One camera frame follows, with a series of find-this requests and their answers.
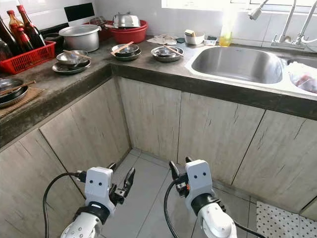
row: kitchen counter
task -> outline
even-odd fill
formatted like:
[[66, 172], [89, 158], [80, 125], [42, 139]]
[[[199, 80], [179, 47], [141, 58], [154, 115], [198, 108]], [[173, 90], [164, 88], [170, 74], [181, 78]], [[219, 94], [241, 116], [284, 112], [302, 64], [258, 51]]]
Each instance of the kitchen counter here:
[[[290, 92], [267, 88], [265, 85], [248, 85], [239, 80], [220, 82], [213, 77], [193, 74], [185, 65], [205, 46], [188, 47], [185, 43], [179, 44], [185, 52], [185, 57], [176, 62], [163, 63], [156, 61], [151, 55], [151, 49], [157, 47], [157, 44], [149, 42], [138, 44], [142, 49], [142, 55], [130, 62], [114, 59], [109, 53], [113, 45], [116, 43], [113, 39], [109, 39], [103, 42], [97, 51], [89, 53], [92, 57], [91, 67], [80, 74], [56, 74], [51, 70], [56, 62], [53, 59], [18, 75], [10, 76], [21, 78], [25, 82], [36, 80], [37, 83], [32, 87], [42, 88], [45, 91], [31, 102], [0, 119], [0, 147], [77, 97], [105, 83], [113, 75], [317, 120], [317, 95], [305, 91]], [[268, 50], [282, 57], [296, 54], [291, 51], [285, 53]]]

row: robotic arm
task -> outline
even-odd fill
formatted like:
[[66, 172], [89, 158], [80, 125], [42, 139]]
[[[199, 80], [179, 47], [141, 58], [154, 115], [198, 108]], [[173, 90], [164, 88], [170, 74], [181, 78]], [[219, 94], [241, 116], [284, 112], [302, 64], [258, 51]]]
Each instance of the robotic arm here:
[[123, 188], [111, 183], [115, 168], [112, 163], [107, 168], [93, 167], [79, 171], [77, 179], [85, 183], [85, 206], [77, 210], [74, 221], [66, 227], [61, 238], [98, 238], [108, 217], [112, 217], [116, 205], [123, 204], [131, 186], [135, 169], [126, 175]]
[[237, 238], [234, 221], [225, 213], [221, 201], [212, 189], [209, 165], [206, 161], [186, 158], [186, 173], [180, 175], [171, 161], [169, 166], [176, 189], [185, 197], [187, 208], [197, 216], [197, 222], [208, 238]]

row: dish rack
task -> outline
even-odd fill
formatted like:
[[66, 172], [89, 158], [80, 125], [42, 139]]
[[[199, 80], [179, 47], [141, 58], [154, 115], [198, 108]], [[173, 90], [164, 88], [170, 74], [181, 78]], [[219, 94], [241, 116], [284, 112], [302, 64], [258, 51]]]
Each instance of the dish rack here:
[[17, 74], [53, 59], [56, 42], [45, 41], [45, 43], [46, 46], [0, 61], [0, 70]]

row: faucet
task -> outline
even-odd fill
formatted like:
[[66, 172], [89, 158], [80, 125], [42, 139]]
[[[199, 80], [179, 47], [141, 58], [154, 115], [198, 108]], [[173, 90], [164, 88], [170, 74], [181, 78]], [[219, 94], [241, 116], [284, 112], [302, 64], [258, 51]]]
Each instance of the faucet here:
[[[269, 0], [264, 0], [259, 7], [251, 10], [248, 15], [250, 17], [251, 20], [256, 20], [258, 18], [258, 16], [261, 14], [262, 12], [262, 7], [268, 2]], [[294, 10], [295, 10], [295, 7], [296, 7], [296, 0], [294, 0], [293, 2], [293, 5], [291, 7], [291, 10], [288, 14], [288, 17], [287, 17], [287, 20], [286, 20], [286, 23], [284, 25], [284, 28], [283, 28], [283, 31], [279, 37], [279, 39], [277, 40], [277, 34], [275, 35], [274, 39], [272, 40], [272, 43], [271, 45], [272, 46], [285, 46], [285, 47], [291, 47], [291, 48], [297, 48], [297, 49], [301, 49], [301, 50], [304, 50], [306, 48], [306, 43], [311, 43], [311, 42], [314, 42], [314, 41], [317, 41], [317, 39], [315, 40], [312, 40], [312, 41], [308, 41], [307, 39], [305, 40], [305, 36], [304, 36], [304, 32], [309, 24], [309, 21], [311, 20], [312, 18], [312, 15], [314, 13], [314, 10], [316, 9], [316, 6], [317, 6], [317, 0], [315, 1], [315, 3], [313, 4], [313, 6], [311, 7], [311, 10], [306, 18], [306, 21], [302, 27], [302, 30], [301, 32], [298, 33], [298, 36], [296, 38], [295, 41], [288, 41], [286, 37], [286, 32], [287, 32], [287, 29], [288, 29], [288, 26], [289, 26], [289, 23], [291, 21], [291, 18], [293, 16], [293, 13], [294, 13]]]

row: chopsticks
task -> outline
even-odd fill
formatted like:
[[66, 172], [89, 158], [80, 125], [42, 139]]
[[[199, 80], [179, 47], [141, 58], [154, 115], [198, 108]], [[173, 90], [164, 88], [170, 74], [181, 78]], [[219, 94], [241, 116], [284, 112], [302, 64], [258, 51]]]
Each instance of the chopsticks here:
[[9, 93], [9, 92], [11, 92], [11, 91], [14, 91], [14, 90], [16, 90], [16, 89], [18, 89], [18, 88], [22, 88], [22, 87], [25, 87], [25, 86], [27, 86], [27, 85], [30, 85], [30, 84], [32, 84], [32, 83], [36, 83], [35, 80], [33, 80], [33, 81], [31, 81], [31, 82], [23, 83], [22, 85], [16, 86], [16, 87], [14, 87], [14, 88], [9, 88], [9, 89], [6, 89], [6, 90], [2, 90], [2, 91], [0, 91], [0, 96], [2, 96], [2, 95], [4, 95], [4, 94], [7, 94], [7, 93]]
[[67, 50], [63, 50], [64, 52], [70, 54], [70, 55], [76, 55], [76, 56], [80, 56], [82, 58], [86, 58], [86, 59], [89, 59], [91, 60], [91, 57], [89, 56], [85, 56], [85, 55], [82, 55], [82, 54], [79, 54], [79, 53], [75, 53], [75, 52], [72, 52], [72, 51], [67, 51]]
[[167, 46], [167, 45], [163, 45], [165, 48], [169, 49], [170, 51], [173, 51], [174, 53], [184, 57], [180, 52], [176, 51], [176, 50], [173, 50], [171, 47]]
[[124, 48], [128, 47], [129, 45], [132, 45], [134, 41], [130, 41], [128, 44], [125, 44], [124, 46], [121, 46], [120, 48], [116, 49], [115, 51], [112, 51], [111, 54], [115, 56], [115, 53], [118, 53], [119, 51], [123, 50]]

